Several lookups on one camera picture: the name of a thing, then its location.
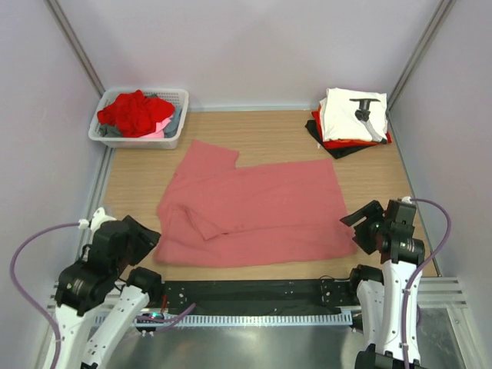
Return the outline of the pink t shirt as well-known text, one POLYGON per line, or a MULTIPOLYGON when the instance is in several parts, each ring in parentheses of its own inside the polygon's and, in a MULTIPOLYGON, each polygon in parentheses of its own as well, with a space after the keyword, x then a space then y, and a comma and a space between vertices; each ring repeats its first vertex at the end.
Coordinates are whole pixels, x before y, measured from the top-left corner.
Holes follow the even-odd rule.
POLYGON ((157 263, 239 268, 356 252, 330 160, 239 168, 238 156, 191 143, 157 208, 157 263))

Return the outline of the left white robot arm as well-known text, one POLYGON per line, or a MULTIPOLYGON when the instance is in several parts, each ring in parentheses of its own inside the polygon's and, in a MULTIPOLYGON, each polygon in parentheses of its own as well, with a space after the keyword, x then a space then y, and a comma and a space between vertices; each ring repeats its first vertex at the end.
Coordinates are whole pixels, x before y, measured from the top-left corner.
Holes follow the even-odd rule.
POLYGON ((50 340, 45 368, 103 368, 141 309, 163 298, 161 275, 140 267, 160 234, 133 217, 93 218, 92 240, 83 255, 63 270, 55 292, 57 326, 50 340), (126 267, 133 269, 101 326, 90 330, 108 294, 126 267))

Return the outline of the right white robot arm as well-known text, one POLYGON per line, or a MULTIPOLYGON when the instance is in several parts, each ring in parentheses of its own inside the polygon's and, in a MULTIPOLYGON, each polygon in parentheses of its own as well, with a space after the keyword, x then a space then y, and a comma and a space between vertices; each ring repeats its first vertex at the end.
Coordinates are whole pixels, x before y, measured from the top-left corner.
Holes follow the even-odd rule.
POLYGON ((424 263, 424 243, 414 238, 415 204, 409 198, 387 207, 371 201, 340 219, 354 229, 354 242, 366 254, 378 252, 381 267, 359 264, 351 271, 346 293, 361 305, 366 348, 356 368, 419 368, 417 342, 418 287, 424 263))

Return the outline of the black folded t shirt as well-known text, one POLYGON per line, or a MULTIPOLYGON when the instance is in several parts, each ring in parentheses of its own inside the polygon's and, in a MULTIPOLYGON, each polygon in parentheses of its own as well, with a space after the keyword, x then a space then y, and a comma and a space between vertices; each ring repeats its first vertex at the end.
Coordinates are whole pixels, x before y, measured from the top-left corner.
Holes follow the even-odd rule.
POLYGON ((354 146, 342 146, 329 148, 327 142, 321 140, 321 136, 317 131, 317 124, 315 120, 308 120, 304 126, 307 129, 309 135, 334 159, 339 159, 351 155, 355 152, 369 148, 370 145, 354 145, 354 146))

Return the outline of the white folded printed t shirt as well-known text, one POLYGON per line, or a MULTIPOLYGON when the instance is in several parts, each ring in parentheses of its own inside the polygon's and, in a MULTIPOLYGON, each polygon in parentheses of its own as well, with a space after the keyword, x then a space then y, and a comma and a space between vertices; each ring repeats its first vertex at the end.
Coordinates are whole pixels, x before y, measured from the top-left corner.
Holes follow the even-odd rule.
POLYGON ((322 138, 386 144, 386 112, 385 93, 329 88, 321 100, 322 138))

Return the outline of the light pink garment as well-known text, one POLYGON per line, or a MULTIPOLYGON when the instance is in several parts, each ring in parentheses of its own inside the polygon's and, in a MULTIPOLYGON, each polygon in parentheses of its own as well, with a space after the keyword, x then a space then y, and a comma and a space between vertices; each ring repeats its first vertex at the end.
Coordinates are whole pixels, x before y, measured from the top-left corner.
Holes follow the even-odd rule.
POLYGON ((166 118, 163 121, 157 122, 155 126, 155 131, 149 133, 147 135, 141 136, 141 138, 145 139, 161 139, 165 137, 165 127, 171 122, 171 118, 166 118))

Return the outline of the red folded t shirt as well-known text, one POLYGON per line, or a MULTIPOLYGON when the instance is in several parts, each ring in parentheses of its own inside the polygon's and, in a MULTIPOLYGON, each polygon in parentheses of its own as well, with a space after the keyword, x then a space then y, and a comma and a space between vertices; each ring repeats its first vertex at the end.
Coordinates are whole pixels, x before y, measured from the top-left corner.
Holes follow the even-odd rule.
POLYGON ((380 144, 380 142, 376 142, 376 141, 362 141, 362 140, 325 141, 322 138, 322 134, 321 134, 320 110, 312 111, 311 115, 315 120, 315 128, 314 128, 315 136, 321 140, 321 145, 324 148, 338 149, 338 148, 349 148, 354 146, 374 146, 380 144))

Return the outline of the white plastic basket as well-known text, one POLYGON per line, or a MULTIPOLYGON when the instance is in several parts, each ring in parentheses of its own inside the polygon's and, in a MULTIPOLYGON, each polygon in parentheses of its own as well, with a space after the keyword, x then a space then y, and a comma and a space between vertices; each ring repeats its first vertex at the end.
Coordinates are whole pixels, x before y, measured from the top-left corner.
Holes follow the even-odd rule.
POLYGON ((91 120, 88 136, 109 148, 175 149, 185 126, 189 94, 182 88, 111 88, 91 120), (171 118, 161 139, 141 138, 171 118))

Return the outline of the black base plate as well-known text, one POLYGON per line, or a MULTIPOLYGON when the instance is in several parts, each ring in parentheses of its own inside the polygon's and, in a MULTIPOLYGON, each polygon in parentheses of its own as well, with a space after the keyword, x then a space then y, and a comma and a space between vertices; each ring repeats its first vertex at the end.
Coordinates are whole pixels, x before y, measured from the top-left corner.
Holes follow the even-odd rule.
POLYGON ((350 281, 330 278, 166 281, 163 295, 169 314, 194 304, 191 313, 206 316, 335 315, 359 305, 350 281))

